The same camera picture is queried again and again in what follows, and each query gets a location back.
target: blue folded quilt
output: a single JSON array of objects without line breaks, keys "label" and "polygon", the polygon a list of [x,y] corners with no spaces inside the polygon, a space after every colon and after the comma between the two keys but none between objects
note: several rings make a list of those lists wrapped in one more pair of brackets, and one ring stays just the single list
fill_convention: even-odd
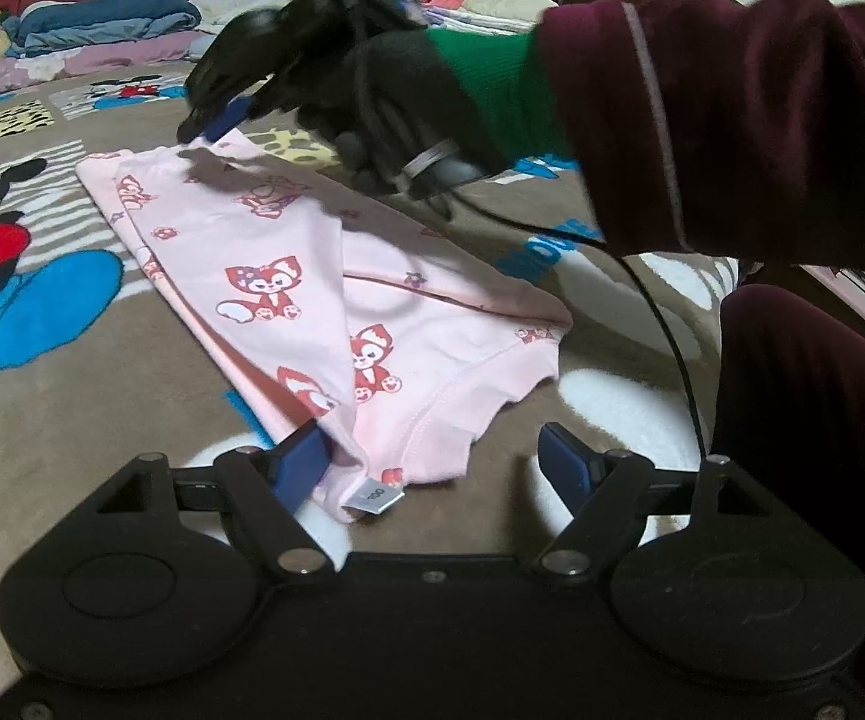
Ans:
[{"label": "blue folded quilt", "polygon": [[29,35],[130,19],[155,22],[178,14],[186,15],[188,18],[185,23],[190,26],[197,25],[201,19],[196,6],[185,0],[88,0],[42,5],[23,16],[15,42],[19,47],[27,47]]},{"label": "blue folded quilt", "polygon": [[98,43],[143,40],[181,29],[191,29],[196,23],[199,23],[199,19],[189,13],[170,13],[157,19],[119,19],[91,26],[63,26],[26,35],[26,45],[18,49],[18,52],[26,56],[40,56]]}]

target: purple floral sheet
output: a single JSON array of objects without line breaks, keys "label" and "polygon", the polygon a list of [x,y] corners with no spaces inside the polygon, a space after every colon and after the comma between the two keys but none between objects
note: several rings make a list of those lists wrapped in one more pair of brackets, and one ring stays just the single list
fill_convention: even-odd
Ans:
[{"label": "purple floral sheet", "polygon": [[0,59],[0,100],[2,95],[46,81],[184,59],[190,44],[200,36],[190,29],[148,40],[85,46],[26,59]]}]

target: metal bolt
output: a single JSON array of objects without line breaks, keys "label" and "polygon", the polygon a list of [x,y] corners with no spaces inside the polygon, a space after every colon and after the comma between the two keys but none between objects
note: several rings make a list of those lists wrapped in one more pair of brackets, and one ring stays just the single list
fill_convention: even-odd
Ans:
[{"label": "metal bolt", "polygon": [[826,704],[815,712],[815,720],[846,720],[846,707],[840,704]]},{"label": "metal bolt", "polygon": [[575,549],[557,549],[554,552],[547,552],[540,562],[546,571],[561,577],[574,577],[589,568],[589,557],[582,552],[576,552]]},{"label": "metal bolt", "polygon": [[52,720],[52,709],[41,701],[26,704],[19,713],[20,720]]},{"label": "metal bolt", "polygon": [[279,565],[290,574],[314,574],[324,567],[329,558],[317,549],[296,547],[279,556]]}]

